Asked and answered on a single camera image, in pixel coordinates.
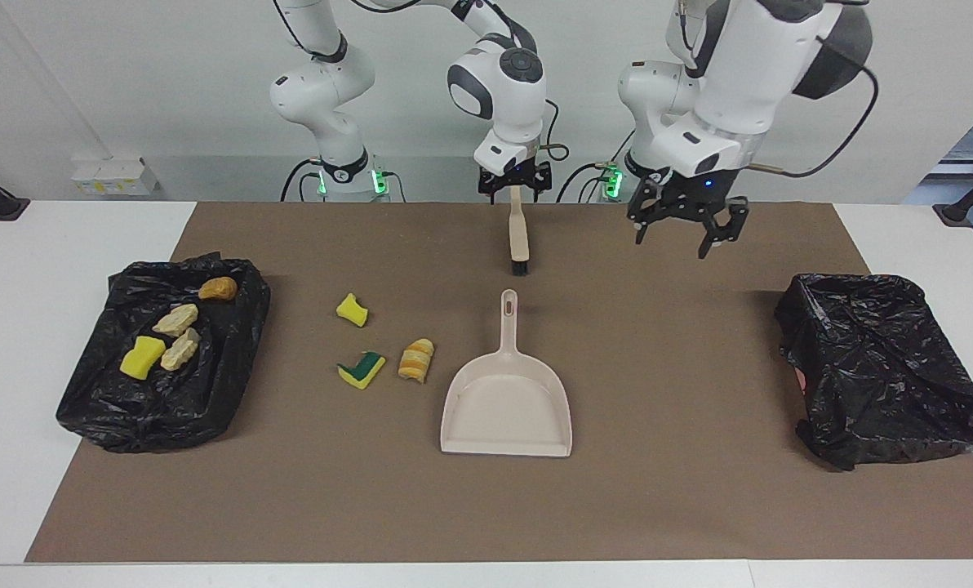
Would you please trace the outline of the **beige hand brush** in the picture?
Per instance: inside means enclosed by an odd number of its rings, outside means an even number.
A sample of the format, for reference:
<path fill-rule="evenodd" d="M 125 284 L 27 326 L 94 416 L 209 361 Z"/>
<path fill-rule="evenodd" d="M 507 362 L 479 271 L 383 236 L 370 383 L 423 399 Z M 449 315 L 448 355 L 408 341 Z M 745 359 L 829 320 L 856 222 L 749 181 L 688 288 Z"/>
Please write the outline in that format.
<path fill-rule="evenodd" d="M 509 257 L 510 269 L 515 276 L 525 276 L 529 271 L 529 238 L 526 217 L 522 210 L 521 187 L 509 187 Z"/>

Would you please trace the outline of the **small croissant pastry piece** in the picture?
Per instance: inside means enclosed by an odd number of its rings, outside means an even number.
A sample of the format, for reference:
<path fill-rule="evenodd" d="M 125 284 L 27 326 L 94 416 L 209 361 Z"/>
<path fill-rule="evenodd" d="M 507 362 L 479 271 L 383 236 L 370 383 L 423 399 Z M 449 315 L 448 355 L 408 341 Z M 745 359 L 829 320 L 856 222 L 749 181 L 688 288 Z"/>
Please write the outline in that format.
<path fill-rule="evenodd" d="M 202 338 L 195 330 L 195 328 L 189 327 L 187 331 L 183 332 L 165 354 L 159 359 L 159 365 L 163 369 L 169 372 L 179 371 L 184 367 L 192 357 L 195 356 L 197 350 L 199 349 L 199 344 L 202 342 Z"/>
<path fill-rule="evenodd" d="M 196 323 L 199 316 L 199 308 L 196 304 L 178 305 L 167 315 L 158 320 L 152 327 L 152 331 L 158 334 L 177 338 L 184 335 L 184 332 Z"/>

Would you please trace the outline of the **large yellow sponge piece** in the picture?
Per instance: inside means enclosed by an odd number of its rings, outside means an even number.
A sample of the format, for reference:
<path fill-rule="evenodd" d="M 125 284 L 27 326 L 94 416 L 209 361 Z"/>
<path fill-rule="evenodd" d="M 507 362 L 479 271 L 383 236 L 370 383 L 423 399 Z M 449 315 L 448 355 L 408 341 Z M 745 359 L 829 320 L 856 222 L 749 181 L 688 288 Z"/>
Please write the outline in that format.
<path fill-rule="evenodd" d="M 149 376 L 153 365 L 158 363 L 166 350 L 166 343 L 162 339 L 139 336 L 133 342 L 132 349 L 125 353 L 118 365 L 118 371 L 132 379 L 144 381 Z"/>

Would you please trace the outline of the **orange striped croissant roll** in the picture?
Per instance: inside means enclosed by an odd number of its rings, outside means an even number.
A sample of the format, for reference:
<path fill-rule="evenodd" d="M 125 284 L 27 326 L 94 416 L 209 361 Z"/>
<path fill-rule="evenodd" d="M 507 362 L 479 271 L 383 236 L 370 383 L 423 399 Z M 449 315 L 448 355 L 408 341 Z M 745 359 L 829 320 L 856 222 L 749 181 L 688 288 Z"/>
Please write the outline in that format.
<path fill-rule="evenodd" d="M 398 361 L 398 376 L 403 380 L 424 384 L 434 351 L 434 343 L 427 338 L 418 339 L 408 344 L 400 361 Z"/>

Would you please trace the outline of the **brown paper table mat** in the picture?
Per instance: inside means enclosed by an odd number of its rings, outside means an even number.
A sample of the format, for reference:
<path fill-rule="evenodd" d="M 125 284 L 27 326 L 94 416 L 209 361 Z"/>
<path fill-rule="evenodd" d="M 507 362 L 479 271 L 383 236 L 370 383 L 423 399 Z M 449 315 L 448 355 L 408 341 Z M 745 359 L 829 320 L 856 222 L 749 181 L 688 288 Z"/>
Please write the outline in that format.
<path fill-rule="evenodd" d="M 273 298 L 221 438 L 171 453 L 83 443 L 29 562 L 468 562 L 539 559 L 973 559 L 973 457 L 831 471 L 773 312 L 799 273 L 864 273 L 833 206 L 763 203 L 743 238 L 641 245 L 620 206 L 204 203 L 174 256 L 247 258 Z M 439 450 L 450 380 L 496 350 L 500 293 L 518 345 L 568 393 L 566 459 Z M 370 310 L 335 314 L 352 292 Z M 398 376 L 435 345 L 426 381 Z M 366 390 L 338 376 L 387 359 Z"/>

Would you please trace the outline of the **white box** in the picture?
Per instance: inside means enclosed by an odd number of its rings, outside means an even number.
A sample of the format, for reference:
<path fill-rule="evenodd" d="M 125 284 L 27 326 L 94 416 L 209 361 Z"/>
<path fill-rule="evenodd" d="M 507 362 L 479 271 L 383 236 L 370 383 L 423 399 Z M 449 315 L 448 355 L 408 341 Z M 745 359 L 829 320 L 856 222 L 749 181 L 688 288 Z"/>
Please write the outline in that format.
<path fill-rule="evenodd" d="M 77 161 L 71 181 L 85 196 L 151 196 L 161 186 L 144 158 Z"/>

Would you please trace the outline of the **beige plastic dustpan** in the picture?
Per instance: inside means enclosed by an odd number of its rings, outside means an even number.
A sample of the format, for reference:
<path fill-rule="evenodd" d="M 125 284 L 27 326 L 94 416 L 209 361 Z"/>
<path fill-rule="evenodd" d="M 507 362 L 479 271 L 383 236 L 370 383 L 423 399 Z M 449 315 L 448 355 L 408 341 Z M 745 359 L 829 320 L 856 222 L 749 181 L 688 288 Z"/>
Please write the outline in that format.
<path fill-rule="evenodd" d="M 499 346 L 458 369 L 439 425 L 439 450 L 494 457 L 571 457 L 569 398 L 561 377 L 518 349 L 520 302 L 500 295 Z"/>

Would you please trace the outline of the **green-topped yellow sponge piece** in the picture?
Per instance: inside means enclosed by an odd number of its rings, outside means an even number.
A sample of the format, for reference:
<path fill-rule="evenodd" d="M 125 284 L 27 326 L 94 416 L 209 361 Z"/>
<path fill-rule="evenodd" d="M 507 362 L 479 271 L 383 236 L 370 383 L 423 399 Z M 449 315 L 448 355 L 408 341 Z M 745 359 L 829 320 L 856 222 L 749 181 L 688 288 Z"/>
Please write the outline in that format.
<path fill-rule="evenodd" d="M 353 366 L 337 363 L 337 373 L 340 379 L 356 390 L 366 390 L 387 359 L 375 351 L 364 351 L 359 361 Z"/>

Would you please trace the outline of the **small notched yellow sponge piece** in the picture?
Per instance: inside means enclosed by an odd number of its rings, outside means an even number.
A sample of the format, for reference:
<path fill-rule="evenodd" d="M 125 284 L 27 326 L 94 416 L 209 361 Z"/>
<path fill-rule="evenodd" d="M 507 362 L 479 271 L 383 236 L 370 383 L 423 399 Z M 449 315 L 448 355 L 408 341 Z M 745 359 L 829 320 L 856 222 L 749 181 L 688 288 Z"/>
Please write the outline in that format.
<path fill-rule="evenodd" d="M 365 327 L 370 319 L 370 310 L 360 304 L 355 294 L 349 292 L 335 308 L 335 314 L 356 327 Z"/>

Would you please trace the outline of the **black trash bag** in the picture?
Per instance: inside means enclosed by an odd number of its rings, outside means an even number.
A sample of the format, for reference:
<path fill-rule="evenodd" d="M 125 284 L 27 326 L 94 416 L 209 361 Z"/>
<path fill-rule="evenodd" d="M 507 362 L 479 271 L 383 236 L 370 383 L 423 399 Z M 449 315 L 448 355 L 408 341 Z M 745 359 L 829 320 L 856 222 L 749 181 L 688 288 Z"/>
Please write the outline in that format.
<path fill-rule="evenodd" d="M 852 471 L 973 452 L 973 380 L 918 284 L 800 273 L 774 316 L 801 376 L 796 433 L 815 457 Z"/>
<path fill-rule="evenodd" d="M 200 301 L 207 280 L 229 276 L 233 301 Z M 252 371 L 270 308 L 271 289 L 244 258 L 218 252 L 169 263 L 140 261 L 111 275 L 107 297 L 73 369 L 55 418 L 109 452 L 169 452 L 198 446 L 228 430 Z M 196 304 L 202 338 L 179 371 L 154 365 L 144 381 L 118 371 L 139 336 L 178 305 Z"/>

